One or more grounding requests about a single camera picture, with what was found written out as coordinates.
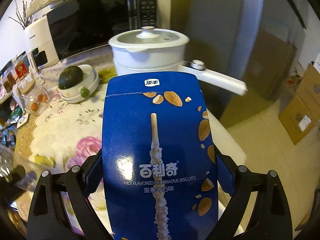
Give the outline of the lower cardboard box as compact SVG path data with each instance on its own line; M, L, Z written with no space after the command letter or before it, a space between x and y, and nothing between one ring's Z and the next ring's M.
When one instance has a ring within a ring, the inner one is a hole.
M278 115L278 119L294 145L298 144L316 125L311 113L296 95Z

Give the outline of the floral tablecloth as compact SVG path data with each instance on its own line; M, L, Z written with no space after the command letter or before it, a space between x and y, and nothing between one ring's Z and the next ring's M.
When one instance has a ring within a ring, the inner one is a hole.
M59 75L67 66L89 64L98 75L98 86L91 96L80 103L68 103L57 91ZM40 115L30 115L28 122L18 129L16 159L26 169L37 174L53 168L53 172L68 171L81 165L101 148L103 107L109 80L116 76L112 49L102 46L63 60L53 67L41 70L39 77L49 92L51 100ZM245 164L247 156L213 114L196 103L195 98L181 96L182 107L191 107L197 115L209 118L213 142L223 154L237 164ZM89 197L93 209L104 227L111 233L102 183Z

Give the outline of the black microwave oven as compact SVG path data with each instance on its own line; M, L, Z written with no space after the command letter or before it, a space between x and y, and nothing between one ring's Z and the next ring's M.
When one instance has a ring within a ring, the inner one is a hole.
M157 0L70 0L47 14L60 60L106 45L120 33L155 27Z

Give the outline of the orange tangerine left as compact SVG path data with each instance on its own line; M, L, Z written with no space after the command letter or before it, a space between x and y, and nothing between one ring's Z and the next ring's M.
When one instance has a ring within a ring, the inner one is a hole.
M33 112L36 112L37 110L38 110L38 104L37 103L35 103L35 102L33 102L32 104L31 104L31 107L30 107L30 109L33 111Z

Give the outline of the green lime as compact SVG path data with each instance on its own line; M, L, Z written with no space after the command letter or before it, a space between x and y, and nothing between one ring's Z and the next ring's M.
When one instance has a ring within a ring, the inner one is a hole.
M90 95L90 90L86 87L81 87L80 88L80 95L82 98L87 98Z

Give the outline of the white electric cooking pot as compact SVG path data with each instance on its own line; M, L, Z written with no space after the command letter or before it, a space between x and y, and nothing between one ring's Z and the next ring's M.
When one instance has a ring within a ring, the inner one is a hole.
M209 70L200 60L186 61L189 37L177 31L142 27L118 34L108 41L118 75L146 72L184 72L198 80L243 96L248 91L243 81Z

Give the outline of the orange tangerine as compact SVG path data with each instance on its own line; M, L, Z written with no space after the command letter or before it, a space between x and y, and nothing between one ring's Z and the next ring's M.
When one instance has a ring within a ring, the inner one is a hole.
M31 107L30 107L30 109L33 111L33 112L36 112L37 110L38 110L38 104L37 103L35 103L35 102L33 102L32 104L31 104Z
M37 102L42 102L42 98L43 98L43 95L42 94L39 94L37 96Z
M48 96L47 96L46 94L43 94L43 96L42 96L42 102L43 102L43 103L47 103L47 101L48 101Z

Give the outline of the glass jar with cork lid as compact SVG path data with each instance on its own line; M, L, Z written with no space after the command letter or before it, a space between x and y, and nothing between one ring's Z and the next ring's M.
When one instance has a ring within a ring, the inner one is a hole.
M31 114L33 116L39 116L47 108L48 103L50 101L49 93L42 85L39 85L35 80L31 80L31 81L23 80L23 81L21 81L18 84L18 90L21 93L25 109L29 114ZM46 94L48 96L47 103L37 102L37 96L39 94L42 94L42 95ZM37 103L38 107L39 107L36 112L33 112L30 109L31 104L33 102Z

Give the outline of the upper cardboard box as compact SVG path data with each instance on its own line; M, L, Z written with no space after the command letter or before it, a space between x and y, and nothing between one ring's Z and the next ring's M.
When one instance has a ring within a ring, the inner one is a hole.
M299 83L296 94L310 112L314 122L319 124L319 71L311 63Z

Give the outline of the orange tangerine right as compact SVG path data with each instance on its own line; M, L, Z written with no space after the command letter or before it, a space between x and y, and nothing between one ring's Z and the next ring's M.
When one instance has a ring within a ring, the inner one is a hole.
M46 94L43 94L43 96L42 96L42 102L43 102L43 103L47 103L47 101L48 101L48 96L47 96Z

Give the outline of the stacked white bowls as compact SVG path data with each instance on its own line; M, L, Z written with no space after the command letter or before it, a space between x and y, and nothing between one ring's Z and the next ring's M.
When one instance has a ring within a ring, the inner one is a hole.
M61 98L68 103L79 103L85 101L95 92L99 85L100 78L95 69L93 69L89 64L82 64L79 67L84 72L83 81L69 89L57 89L60 93ZM86 87L90 90L90 95L85 99L80 95L81 87Z

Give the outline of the grey steel refrigerator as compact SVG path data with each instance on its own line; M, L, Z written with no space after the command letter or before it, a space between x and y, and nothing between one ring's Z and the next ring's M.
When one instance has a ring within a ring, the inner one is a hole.
M278 99L300 56L308 10L307 0L171 0L171 27L190 39L185 58L248 87L238 96L202 83L207 107L224 126Z

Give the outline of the orange tangerine middle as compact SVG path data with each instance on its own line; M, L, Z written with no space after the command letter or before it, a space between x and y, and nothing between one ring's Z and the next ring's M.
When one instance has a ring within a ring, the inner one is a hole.
M43 98L43 95L42 94L39 94L37 96L37 102L42 102L42 98Z

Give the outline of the white kitchen appliance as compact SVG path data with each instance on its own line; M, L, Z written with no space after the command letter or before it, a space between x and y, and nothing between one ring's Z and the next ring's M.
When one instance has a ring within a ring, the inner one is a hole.
M24 37L27 57L33 69L42 70L59 62L46 15L27 26Z

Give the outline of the blue biscuit box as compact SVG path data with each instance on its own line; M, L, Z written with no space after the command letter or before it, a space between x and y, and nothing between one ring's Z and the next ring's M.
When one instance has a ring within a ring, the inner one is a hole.
M205 239L218 220L213 148L196 76L112 78L101 155L114 238Z

